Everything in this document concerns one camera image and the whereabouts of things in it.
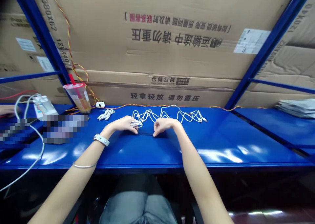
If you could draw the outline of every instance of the stack of plastic bags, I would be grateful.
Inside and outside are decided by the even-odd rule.
[[[281,100],[276,108],[293,116],[315,118],[315,99]]]

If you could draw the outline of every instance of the dark floor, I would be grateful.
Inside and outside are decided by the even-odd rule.
[[[0,201],[4,220],[11,223],[27,223],[35,213],[36,207],[46,199],[61,176],[62,174],[26,176],[11,188],[8,198]],[[236,224],[315,224],[315,175],[300,176],[282,172],[212,173],[212,177]],[[83,208],[89,217],[97,216],[95,207],[100,203],[105,205],[117,180],[116,175],[94,175],[91,178],[85,190],[89,199]],[[188,224],[184,217],[191,210],[194,198],[185,175],[157,175],[157,180],[169,201],[178,204],[179,219],[182,216],[182,223]],[[19,217],[21,213],[29,214]]]

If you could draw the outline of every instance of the red straw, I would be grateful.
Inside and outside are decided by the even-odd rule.
[[[69,77],[70,77],[71,83],[73,85],[76,85],[76,82],[74,81],[72,74],[69,74]]]

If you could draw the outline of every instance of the hand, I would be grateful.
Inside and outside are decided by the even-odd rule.
[[[153,136],[156,137],[158,134],[177,126],[180,122],[172,118],[159,118],[154,123],[154,133]]]
[[[14,105],[0,105],[0,116],[14,113]]]
[[[115,131],[131,131],[135,134],[138,134],[138,128],[134,128],[130,125],[130,122],[132,121],[136,121],[136,119],[131,116],[124,116],[123,118],[111,122],[108,124],[108,126],[110,126]]]

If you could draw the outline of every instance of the plastic cup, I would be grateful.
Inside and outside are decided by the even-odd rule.
[[[66,89],[81,113],[90,113],[91,104],[85,86],[84,83],[76,83],[64,85],[63,88]]]

